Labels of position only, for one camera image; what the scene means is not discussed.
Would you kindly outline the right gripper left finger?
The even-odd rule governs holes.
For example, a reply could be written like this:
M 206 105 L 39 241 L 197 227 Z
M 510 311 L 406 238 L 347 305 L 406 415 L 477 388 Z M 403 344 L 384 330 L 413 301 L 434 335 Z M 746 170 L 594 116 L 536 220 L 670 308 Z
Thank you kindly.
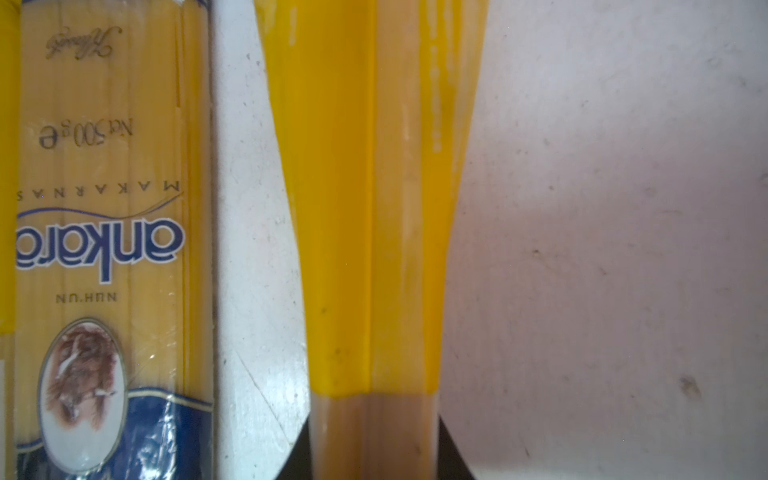
M 312 459 L 309 419 L 306 419 L 276 480 L 311 480 Z

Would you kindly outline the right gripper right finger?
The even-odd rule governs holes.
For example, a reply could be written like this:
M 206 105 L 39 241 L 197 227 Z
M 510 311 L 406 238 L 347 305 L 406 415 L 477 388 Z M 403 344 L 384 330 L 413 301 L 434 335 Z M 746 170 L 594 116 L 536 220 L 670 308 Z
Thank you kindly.
M 475 480 L 442 417 L 439 418 L 437 478 L 439 480 Z

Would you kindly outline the blue yellow Ankara spaghetti bag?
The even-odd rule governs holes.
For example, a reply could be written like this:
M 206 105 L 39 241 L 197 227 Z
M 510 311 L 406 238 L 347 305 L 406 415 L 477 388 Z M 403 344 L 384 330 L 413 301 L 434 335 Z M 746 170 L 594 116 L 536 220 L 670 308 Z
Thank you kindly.
M 15 475 L 214 475 L 206 1 L 21 5 Z

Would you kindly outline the yellow clear spaghetti bag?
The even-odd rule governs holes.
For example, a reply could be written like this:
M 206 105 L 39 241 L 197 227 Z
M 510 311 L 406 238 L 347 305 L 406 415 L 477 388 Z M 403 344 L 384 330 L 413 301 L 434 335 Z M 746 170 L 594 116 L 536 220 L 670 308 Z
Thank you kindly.
M 488 8 L 255 5 L 300 261 L 316 479 L 438 479 L 447 254 Z

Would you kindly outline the yellow Pastatime spaghetti bag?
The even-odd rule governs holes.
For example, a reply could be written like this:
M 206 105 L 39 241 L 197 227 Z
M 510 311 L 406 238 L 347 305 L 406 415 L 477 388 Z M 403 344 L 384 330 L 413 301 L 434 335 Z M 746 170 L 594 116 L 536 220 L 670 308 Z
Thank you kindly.
M 1 1 L 1 477 L 15 477 L 13 374 L 15 332 L 14 192 L 18 184 L 20 3 Z

